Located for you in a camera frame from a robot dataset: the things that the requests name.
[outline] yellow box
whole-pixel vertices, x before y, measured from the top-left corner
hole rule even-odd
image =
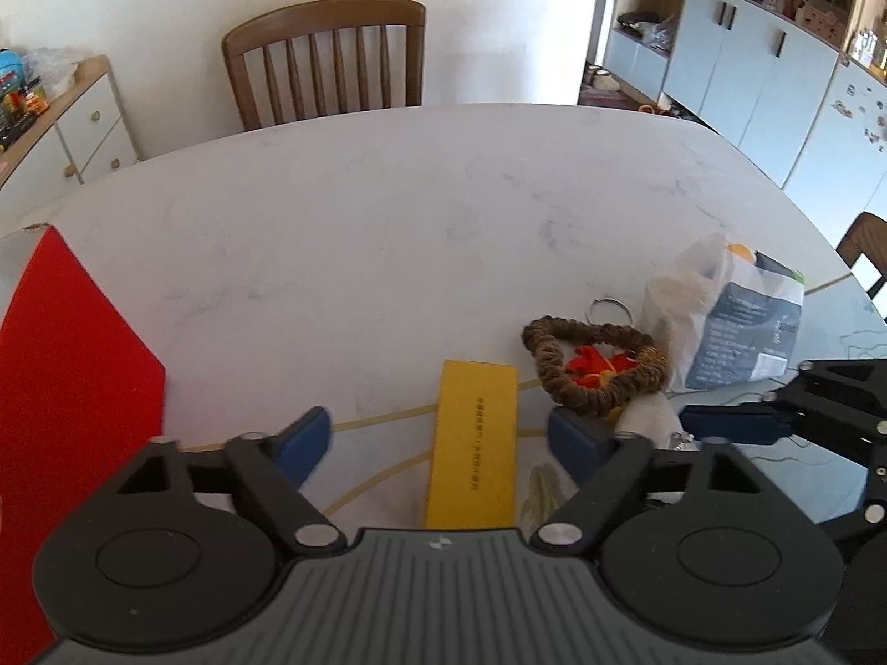
[[[512,528],[516,454],[516,368],[445,361],[425,527]]]

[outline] table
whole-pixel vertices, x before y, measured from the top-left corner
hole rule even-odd
[[[149,160],[3,228],[32,222],[60,229],[166,365],[164,427],[184,445],[330,408],[334,449],[304,491],[345,524],[416,524],[444,359],[514,364],[530,381],[528,321],[581,317],[605,296],[639,313],[646,281],[715,231],[806,275],[796,359],[887,346],[841,260],[738,150],[634,112],[326,117]],[[522,392],[524,466],[551,464],[539,437],[550,404]],[[775,452],[755,457],[793,458],[758,461],[814,517],[853,500],[855,466],[793,442]],[[804,484],[826,472],[838,485],[813,497]],[[415,497],[395,504],[404,488]]]

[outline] red box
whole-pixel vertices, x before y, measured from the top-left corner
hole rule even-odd
[[[52,642],[31,565],[52,528],[161,433],[164,370],[55,228],[0,239],[0,653]]]

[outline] metal key ring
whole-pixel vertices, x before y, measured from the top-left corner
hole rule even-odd
[[[620,308],[623,312],[625,312],[625,315],[628,315],[629,326],[634,327],[634,315],[631,313],[631,308],[629,308],[626,303],[622,302],[621,299],[616,299],[616,298],[593,299],[591,305],[589,305],[587,311],[585,311],[585,321],[588,324],[590,324],[590,325],[594,324],[592,322],[592,311],[596,306],[601,305],[604,302],[609,302],[611,305],[615,305],[618,308]]]

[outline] white barcode sticker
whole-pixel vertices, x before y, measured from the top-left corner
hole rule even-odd
[[[785,374],[788,360],[784,357],[773,357],[762,352],[757,355],[755,369],[751,370],[751,381],[766,380],[768,377],[780,377]]]

